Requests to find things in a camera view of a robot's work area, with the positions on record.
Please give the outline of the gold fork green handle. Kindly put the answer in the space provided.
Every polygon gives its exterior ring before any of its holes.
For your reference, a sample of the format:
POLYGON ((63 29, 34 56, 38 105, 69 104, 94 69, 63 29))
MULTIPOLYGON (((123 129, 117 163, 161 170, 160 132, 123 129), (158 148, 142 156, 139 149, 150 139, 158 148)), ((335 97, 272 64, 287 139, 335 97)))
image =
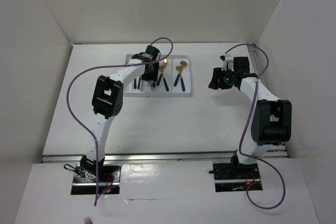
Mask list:
POLYGON ((163 80, 165 89, 166 89, 166 91, 168 92, 168 91, 169 91, 169 86, 168 86, 168 83, 167 83, 166 78, 165 78, 165 76, 164 76, 164 72, 163 72, 163 78, 162 78, 162 80, 163 80))
POLYGON ((158 80, 157 80, 157 82, 156 82, 156 85, 157 85, 157 86, 159 86, 160 83, 161 83, 161 80, 162 80, 162 78, 163 78, 163 72, 164 72, 164 69, 165 69, 166 67, 167 67, 167 60, 164 59, 164 60, 163 60, 163 63, 160 63, 160 64, 159 64, 159 72, 160 72, 160 75, 159 75, 159 78, 158 78, 158 80))

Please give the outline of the gold knife green handle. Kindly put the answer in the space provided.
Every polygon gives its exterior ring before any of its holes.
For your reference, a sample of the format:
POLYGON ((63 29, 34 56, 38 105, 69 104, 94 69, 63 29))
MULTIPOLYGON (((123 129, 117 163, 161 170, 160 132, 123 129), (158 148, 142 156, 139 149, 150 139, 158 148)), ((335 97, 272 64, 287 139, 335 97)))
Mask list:
POLYGON ((137 89, 138 89, 138 90, 141 89, 141 76, 140 76, 139 79, 138 79, 137 89))
POLYGON ((134 79, 134 80, 133 80, 133 88, 134 88, 134 89, 137 89, 137 79, 134 79))

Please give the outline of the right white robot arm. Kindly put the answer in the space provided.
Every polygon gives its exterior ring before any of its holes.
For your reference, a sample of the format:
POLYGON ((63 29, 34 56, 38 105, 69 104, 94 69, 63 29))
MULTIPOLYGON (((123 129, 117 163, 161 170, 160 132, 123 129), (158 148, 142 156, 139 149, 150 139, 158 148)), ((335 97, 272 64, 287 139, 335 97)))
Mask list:
POLYGON ((230 159, 229 172, 237 179, 253 178, 257 159, 274 146, 291 138, 292 104, 273 95, 250 72, 248 57, 220 57, 222 67, 214 68, 209 88, 213 90, 237 88, 252 102, 243 142, 230 159))

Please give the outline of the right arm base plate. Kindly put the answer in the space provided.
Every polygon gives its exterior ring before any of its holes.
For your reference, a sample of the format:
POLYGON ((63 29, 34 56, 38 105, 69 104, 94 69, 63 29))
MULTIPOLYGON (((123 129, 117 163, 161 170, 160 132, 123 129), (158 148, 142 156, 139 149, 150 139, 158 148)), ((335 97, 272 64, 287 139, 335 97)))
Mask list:
POLYGON ((230 163, 214 163, 208 173, 214 177, 217 193, 246 191, 248 186, 251 191, 263 190, 257 164, 235 175, 230 163))

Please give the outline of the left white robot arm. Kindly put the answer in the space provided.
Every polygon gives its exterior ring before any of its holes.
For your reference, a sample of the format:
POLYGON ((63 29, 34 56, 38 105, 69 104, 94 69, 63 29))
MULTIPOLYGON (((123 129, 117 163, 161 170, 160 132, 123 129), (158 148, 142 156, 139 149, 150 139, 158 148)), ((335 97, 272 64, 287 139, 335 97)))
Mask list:
POLYGON ((145 81, 157 81, 158 63, 156 61, 160 51, 149 45, 144 52, 133 55, 127 65, 110 76, 99 76, 92 97, 94 124, 92 127, 93 146, 80 161, 80 167, 85 170, 85 176, 91 181, 99 181, 106 172, 103 166, 105 146, 110 126, 123 106, 124 87, 141 76, 145 81))

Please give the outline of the gold spoon green handle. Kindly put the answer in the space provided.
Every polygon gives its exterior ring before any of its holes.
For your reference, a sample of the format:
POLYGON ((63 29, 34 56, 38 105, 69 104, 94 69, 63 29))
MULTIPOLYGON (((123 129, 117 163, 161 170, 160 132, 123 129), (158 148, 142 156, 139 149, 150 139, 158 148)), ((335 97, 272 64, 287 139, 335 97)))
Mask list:
POLYGON ((180 65, 181 65, 181 69, 180 69, 181 87, 182 87, 182 91, 185 92, 185 84, 184 84, 182 72, 183 72, 183 69, 187 66, 187 62, 186 61, 181 61, 180 65))
POLYGON ((174 86, 177 86, 178 81, 179 81, 179 78, 180 78, 180 76, 181 76, 181 72, 182 72, 182 70, 183 70, 183 67, 182 67, 182 66, 176 66, 175 69, 178 71, 178 75, 177 75, 177 77, 175 78, 174 86))

